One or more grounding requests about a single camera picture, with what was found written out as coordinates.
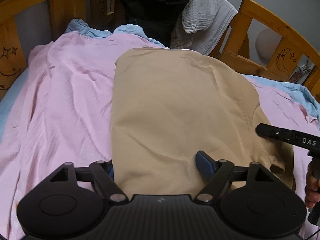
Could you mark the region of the person's right hand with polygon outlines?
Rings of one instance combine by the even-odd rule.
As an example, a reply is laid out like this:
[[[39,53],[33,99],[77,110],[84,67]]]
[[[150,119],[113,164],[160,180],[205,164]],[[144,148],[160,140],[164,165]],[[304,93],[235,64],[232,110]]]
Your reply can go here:
[[[320,200],[319,180],[313,176],[312,162],[308,165],[308,172],[306,174],[306,187],[305,187],[305,205],[308,209],[315,207]]]

